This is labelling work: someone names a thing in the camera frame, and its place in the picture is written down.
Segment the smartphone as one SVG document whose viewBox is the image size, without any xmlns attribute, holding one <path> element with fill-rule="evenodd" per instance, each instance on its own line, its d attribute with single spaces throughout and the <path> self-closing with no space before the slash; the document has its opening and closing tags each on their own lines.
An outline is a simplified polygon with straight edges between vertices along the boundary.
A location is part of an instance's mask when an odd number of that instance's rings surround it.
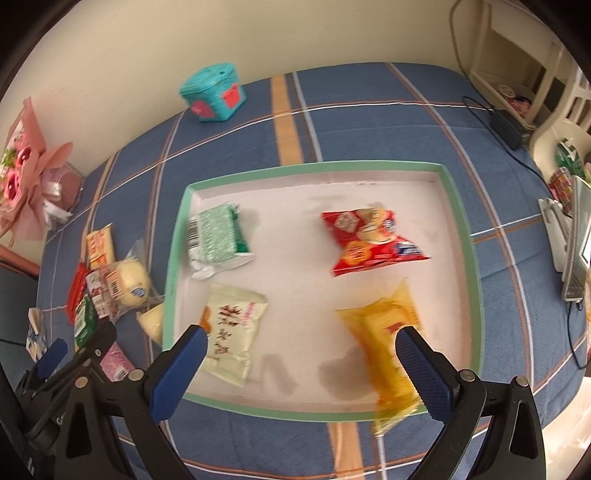
<svg viewBox="0 0 591 480">
<path fill-rule="evenodd" d="M 573 181 L 572 223 L 563 272 L 562 298 L 566 302 L 584 299 L 590 269 L 590 185 L 580 177 Z"/>
</svg>

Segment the white tray with green rim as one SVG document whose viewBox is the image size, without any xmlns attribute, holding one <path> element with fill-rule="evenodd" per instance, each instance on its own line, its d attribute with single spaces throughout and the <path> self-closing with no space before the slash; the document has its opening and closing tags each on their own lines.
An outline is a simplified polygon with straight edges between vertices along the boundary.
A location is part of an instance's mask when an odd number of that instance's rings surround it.
<svg viewBox="0 0 591 480">
<path fill-rule="evenodd" d="M 238 205 L 253 259 L 214 281 L 263 294 L 270 304 L 252 345 L 245 385 L 199 371 L 188 401 L 290 421 L 372 418 L 377 395 L 361 348 L 338 311 L 370 304 L 406 283 L 430 346 L 457 368 L 483 365 L 483 305 L 470 227 L 445 166 L 409 161 L 337 161 L 276 167 L 188 185 L 170 244 L 162 345 L 197 323 L 209 284 L 191 276 L 187 223 L 199 212 Z M 384 207 L 422 261 L 332 275 L 339 246 L 325 211 Z"/>
</svg>

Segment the green white snack pack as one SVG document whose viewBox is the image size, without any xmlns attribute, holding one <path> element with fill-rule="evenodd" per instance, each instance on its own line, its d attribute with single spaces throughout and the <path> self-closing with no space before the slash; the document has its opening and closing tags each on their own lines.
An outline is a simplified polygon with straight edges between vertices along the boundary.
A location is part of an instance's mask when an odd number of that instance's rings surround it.
<svg viewBox="0 0 591 480">
<path fill-rule="evenodd" d="M 223 203 L 189 218 L 187 255 L 191 277 L 206 280 L 252 262 L 254 254 L 242 233 L 238 205 Z"/>
</svg>

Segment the white snack bag red writing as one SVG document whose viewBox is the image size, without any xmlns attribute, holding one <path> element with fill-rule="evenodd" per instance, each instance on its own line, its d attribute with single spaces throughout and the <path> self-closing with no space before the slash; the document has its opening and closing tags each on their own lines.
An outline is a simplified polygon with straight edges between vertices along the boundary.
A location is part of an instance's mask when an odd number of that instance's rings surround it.
<svg viewBox="0 0 591 480">
<path fill-rule="evenodd" d="M 250 349 L 269 300 L 252 290 L 212 283 L 199 326 L 207 334 L 201 368 L 238 387 L 249 376 Z"/>
</svg>

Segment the yellow snack bag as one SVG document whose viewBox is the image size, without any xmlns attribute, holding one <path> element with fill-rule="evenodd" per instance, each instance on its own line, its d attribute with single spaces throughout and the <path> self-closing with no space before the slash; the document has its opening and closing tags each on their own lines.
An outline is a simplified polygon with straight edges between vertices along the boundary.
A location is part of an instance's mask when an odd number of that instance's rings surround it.
<svg viewBox="0 0 591 480">
<path fill-rule="evenodd" d="M 408 283 L 369 305 L 335 312 L 356 338 L 367 365 L 370 384 L 377 393 L 373 433 L 383 436 L 413 414 L 420 398 L 396 354 L 400 331 L 422 328 Z"/>
</svg>

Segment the red white milk biscuit pack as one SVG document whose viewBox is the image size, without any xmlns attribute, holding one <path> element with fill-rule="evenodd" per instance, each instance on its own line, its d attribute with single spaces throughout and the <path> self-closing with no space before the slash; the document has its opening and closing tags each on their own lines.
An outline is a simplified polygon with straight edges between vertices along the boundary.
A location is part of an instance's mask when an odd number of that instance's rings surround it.
<svg viewBox="0 0 591 480">
<path fill-rule="evenodd" d="M 109 319 L 111 314 L 110 300 L 99 270 L 93 270 L 86 275 L 86 285 L 98 318 Z"/>
</svg>

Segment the colourful cube toy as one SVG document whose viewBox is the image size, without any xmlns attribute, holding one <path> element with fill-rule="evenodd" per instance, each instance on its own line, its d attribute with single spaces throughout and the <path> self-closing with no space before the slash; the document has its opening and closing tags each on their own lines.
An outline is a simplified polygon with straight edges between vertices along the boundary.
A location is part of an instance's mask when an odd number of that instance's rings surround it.
<svg viewBox="0 0 591 480">
<path fill-rule="evenodd" d="M 550 177 L 549 187 L 555 199 L 562 205 L 563 212 L 571 216 L 573 204 L 573 178 L 566 167 L 559 167 Z"/>
</svg>

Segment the pink snack pack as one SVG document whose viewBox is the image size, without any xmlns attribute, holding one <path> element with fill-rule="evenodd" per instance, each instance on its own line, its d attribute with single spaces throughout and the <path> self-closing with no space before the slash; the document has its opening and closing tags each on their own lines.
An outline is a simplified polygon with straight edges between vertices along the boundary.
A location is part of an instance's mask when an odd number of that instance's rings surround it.
<svg viewBox="0 0 591 480">
<path fill-rule="evenodd" d="M 111 382 L 123 380 L 134 369 L 133 364 L 116 342 L 103 356 L 100 367 Z"/>
</svg>

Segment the dark green snack pack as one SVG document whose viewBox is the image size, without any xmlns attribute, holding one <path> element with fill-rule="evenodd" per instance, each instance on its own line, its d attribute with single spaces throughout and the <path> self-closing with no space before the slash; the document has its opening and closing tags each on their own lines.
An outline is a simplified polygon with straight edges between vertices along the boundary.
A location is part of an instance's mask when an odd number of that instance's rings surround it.
<svg viewBox="0 0 591 480">
<path fill-rule="evenodd" d="M 85 294 L 75 309 L 74 341 L 77 349 L 82 348 L 96 330 L 98 315 L 91 297 Z"/>
</svg>

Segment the white phone stand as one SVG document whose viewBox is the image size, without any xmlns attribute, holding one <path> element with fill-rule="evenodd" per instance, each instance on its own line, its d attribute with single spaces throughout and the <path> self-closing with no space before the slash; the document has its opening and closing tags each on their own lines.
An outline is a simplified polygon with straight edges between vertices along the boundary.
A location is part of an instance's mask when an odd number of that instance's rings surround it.
<svg viewBox="0 0 591 480">
<path fill-rule="evenodd" d="M 571 220 L 564 214 L 562 204 L 550 198 L 538 200 L 541 217 L 546 228 L 554 269 L 563 273 L 567 261 Z"/>
</svg>

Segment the red cracker snack bag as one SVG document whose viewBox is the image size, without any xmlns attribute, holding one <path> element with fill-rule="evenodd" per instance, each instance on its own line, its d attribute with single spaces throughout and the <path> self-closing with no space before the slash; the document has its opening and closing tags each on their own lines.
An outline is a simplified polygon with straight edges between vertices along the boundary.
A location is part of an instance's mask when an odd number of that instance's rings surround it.
<svg viewBox="0 0 591 480">
<path fill-rule="evenodd" d="M 399 234 L 392 210 L 372 207 L 322 212 L 322 221 L 341 247 L 339 260 L 332 267 L 335 277 L 429 259 L 413 241 Z"/>
</svg>

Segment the orange cream snack pack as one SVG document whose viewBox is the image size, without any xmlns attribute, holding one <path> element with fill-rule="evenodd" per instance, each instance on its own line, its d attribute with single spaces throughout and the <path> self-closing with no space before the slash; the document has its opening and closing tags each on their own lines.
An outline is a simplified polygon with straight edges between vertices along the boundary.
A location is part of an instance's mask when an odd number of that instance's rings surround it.
<svg viewBox="0 0 591 480">
<path fill-rule="evenodd" d="M 86 236 L 88 266 L 91 270 L 115 262 L 115 252 L 111 235 L 111 224 Z"/>
</svg>

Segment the red foil snack pack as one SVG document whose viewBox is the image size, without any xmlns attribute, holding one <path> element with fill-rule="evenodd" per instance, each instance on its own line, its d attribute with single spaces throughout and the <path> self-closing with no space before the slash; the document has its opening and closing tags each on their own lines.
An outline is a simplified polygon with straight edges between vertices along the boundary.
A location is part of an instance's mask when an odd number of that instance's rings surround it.
<svg viewBox="0 0 591 480">
<path fill-rule="evenodd" d="M 80 262 L 76 267 L 74 277 L 70 284 L 70 289 L 66 303 L 66 315 L 71 325 L 75 323 L 76 307 L 78 306 L 79 302 L 82 300 L 85 294 L 86 276 L 88 275 L 88 273 L 89 270 L 87 266 L 84 263 Z"/>
</svg>

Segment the green white box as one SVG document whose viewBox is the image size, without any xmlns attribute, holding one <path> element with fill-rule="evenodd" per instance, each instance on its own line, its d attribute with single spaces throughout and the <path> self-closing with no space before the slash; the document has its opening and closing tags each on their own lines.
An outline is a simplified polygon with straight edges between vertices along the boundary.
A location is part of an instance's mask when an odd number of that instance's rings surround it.
<svg viewBox="0 0 591 480">
<path fill-rule="evenodd" d="M 555 160 L 559 167 L 566 168 L 572 175 L 585 176 L 579 152 L 569 139 L 563 138 L 557 143 Z"/>
</svg>

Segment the cream wooden shelf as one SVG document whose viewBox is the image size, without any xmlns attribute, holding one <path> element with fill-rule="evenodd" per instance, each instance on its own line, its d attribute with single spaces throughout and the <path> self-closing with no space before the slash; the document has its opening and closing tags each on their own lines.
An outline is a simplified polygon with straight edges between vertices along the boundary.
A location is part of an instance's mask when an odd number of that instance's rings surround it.
<svg viewBox="0 0 591 480">
<path fill-rule="evenodd" d="M 484 1 L 469 79 L 493 106 L 533 131 L 567 52 L 556 35 L 519 1 Z"/>
</svg>

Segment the teal toy box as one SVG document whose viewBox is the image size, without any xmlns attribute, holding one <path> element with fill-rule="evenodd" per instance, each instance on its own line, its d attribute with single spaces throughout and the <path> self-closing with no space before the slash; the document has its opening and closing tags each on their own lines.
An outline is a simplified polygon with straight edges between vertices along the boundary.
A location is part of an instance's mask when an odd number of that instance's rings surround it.
<svg viewBox="0 0 591 480">
<path fill-rule="evenodd" d="M 201 122 L 226 121 L 246 100 L 235 65 L 219 63 L 204 67 L 179 88 L 179 95 Z"/>
</svg>

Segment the black power adapter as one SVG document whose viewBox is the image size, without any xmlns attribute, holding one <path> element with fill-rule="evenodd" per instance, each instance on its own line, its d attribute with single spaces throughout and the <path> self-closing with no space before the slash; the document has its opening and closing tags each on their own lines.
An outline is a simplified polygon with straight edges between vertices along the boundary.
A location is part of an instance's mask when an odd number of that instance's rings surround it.
<svg viewBox="0 0 591 480">
<path fill-rule="evenodd" d="M 490 116 L 490 127 L 513 151 L 529 143 L 529 132 L 507 110 L 494 109 Z"/>
</svg>

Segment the pale yellow bun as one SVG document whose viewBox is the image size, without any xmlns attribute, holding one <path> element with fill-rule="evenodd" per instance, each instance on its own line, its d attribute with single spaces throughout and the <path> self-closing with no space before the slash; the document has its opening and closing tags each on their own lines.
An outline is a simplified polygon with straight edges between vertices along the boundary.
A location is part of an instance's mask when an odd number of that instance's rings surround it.
<svg viewBox="0 0 591 480">
<path fill-rule="evenodd" d="M 136 313 L 136 320 L 147 337 L 160 345 L 162 343 L 162 323 L 164 307 L 160 303 L 148 309 L 146 312 Z"/>
</svg>

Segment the pink flower bouquet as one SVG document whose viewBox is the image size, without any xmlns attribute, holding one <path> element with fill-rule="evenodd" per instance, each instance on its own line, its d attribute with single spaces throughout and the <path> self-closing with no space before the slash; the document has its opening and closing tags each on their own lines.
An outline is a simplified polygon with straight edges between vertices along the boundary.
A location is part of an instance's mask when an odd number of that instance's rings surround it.
<svg viewBox="0 0 591 480">
<path fill-rule="evenodd" d="M 71 142 L 46 144 L 26 98 L 1 151 L 1 234 L 12 244 L 40 241 L 54 224 L 72 217 L 84 180 L 68 163 L 72 152 Z"/>
</svg>

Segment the blue plaid bed cover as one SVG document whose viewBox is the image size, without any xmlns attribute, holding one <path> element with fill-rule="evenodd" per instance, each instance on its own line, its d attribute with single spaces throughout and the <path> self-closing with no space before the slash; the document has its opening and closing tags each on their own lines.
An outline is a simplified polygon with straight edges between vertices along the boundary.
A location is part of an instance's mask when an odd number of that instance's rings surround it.
<svg viewBox="0 0 591 480">
<path fill-rule="evenodd" d="M 185 186 L 221 175 L 280 166 L 279 120 L 294 121 L 306 163 L 416 160 L 451 173 L 471 226 L 485 313 L 483 377 L 534 373 L 541 422 L 559 426 L 584 378 L 567 340 L 567 307 L 553 268 L 537 198 L 541 182 L 502 150 L 461 103 L 476 98 L 442 67 L 351 64 L 290 73 L 245 85 L 247 100 L 226 122 L 176 114 L 87 174 L 69 224 L 46 241 L 37 293 L 49 338 L 72 342 L 65 315 L 86 223 L 112 223 L 117 253 L 145 238 L 163 293 L 174 219 Z M 183 401 L 169 432 L 197 479 L 406 479 L 441 424 L 418 414 L 384 440 L 369 423 L 339 427 L 356 450 L 332 454 L 331 424 L 266 420 Z"/>
</svg>

